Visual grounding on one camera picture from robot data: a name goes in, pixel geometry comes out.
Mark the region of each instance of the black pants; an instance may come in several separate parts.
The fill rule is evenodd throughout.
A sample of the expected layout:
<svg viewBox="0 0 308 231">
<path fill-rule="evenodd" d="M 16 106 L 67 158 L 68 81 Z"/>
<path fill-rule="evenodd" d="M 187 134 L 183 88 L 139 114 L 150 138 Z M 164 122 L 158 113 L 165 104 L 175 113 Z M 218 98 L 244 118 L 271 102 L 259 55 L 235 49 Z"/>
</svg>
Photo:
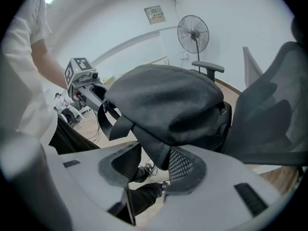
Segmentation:
<svg viewBox="0 0 308 231">
<path fill-rule="evenodd" d="M 61 118 L 58 118 L 57 130 L 49 145 L 54 147 L 58 154 L 99 149 L 96 144 L 84 138 L 67 125 Z M 136 169 L 136 173 L 131 181 L 141 183 L 144 182 L 148 176 L 149 173 L 144 169 L 144 167 L 139 167 Z M 135 215 L 139 215 L 155 204 L 156 199 L 162 196 L 162 191 L 162 186 L 158 183 L 146 184 L 136 190 L 130 190 L 129 193 L 131 195 L 132 208 Z"/>
<path fill-rule="evenodd" d="M 73 114 L 73 112 L 71 112 L 69 109 L 64 109 L 62 112 L 61 112 L 65 117 L 69 117 L 71 119 L 72 122 L 77 122 L 76 121 L 76 118 Z"/>
</svg>

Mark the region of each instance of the chair armrest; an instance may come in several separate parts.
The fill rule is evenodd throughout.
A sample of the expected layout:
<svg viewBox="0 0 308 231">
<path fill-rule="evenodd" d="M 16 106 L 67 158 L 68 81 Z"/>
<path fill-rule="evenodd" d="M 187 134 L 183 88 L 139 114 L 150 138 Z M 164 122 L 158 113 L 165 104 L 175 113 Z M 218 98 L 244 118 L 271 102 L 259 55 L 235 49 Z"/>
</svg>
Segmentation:
<svg viewBox="0 0 308 231">
<path fill-rule="evenodd" d="M 192 65 L 197 66 L 197 67 L 203 67 L 203 68 L 206 68 L 207 70 L 218 71 L 221 73 L 225 72 L 224 67 L 216 65 L 216 64 L 207 63 L 207 62 L 194 61 L 192 62 Z"/>
</svg>

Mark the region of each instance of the white shirt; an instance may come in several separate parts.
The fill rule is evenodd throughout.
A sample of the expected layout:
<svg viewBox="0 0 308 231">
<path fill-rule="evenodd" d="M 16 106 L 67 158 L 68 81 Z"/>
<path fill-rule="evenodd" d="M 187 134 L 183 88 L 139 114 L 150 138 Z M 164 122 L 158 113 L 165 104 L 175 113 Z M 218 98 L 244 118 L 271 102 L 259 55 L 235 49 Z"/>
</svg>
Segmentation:
<svg viewBox="0 0 308 231">
<path fill-rule="evenodd" d="M 57 113 L 46 104 L 31 45 L 50 33 L 45 0 L 26 0 L 3 38 L 0 55 L 0 127 L 18 129 L 44 145 L 55 133 Z"/>
<path fill-rule="evenodd" d="M 57 110 L 61 113 L 64 109 L 66 109 L 66 106 L 64 104 L 64 98 L 55 98 L 54 104 L 57 108 Z"/>
</svg>

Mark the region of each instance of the white device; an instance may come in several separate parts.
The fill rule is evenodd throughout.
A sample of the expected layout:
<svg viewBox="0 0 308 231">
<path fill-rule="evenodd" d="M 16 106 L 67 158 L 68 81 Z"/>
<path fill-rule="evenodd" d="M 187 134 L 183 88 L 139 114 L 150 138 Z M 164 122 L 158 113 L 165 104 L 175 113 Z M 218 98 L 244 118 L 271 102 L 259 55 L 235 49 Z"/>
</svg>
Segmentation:
<svg viewBox="0 0 308 231">
<path fill-rule="evenodd" d="M 94 93 L 95 89 L 107 87 L 100 82 L 96 68 L 85 57 L 71 58 L 64 72 L 67 84 L 67 93 L 73 99 L 74 90 L 81 93 L 79 98 L 90 108 L 98 111 L 103 101 Z"/>
</svg>

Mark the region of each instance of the fan grille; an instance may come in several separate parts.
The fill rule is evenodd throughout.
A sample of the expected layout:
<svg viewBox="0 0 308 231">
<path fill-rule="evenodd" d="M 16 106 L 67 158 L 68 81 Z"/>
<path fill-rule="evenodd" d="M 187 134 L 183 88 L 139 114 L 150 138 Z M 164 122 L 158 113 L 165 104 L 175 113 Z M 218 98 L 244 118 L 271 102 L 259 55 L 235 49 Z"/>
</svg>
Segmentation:
<svg viewBox="0 0 308 231">
<path fill-rule="evenodd" d="M 204 51 L 209 41 L 209 32 L 205 22 L 195 15 L 188 15 L 181 19 L 178 26 L 178 37 L 182 47 L 189 53 Z"/>
</svg>

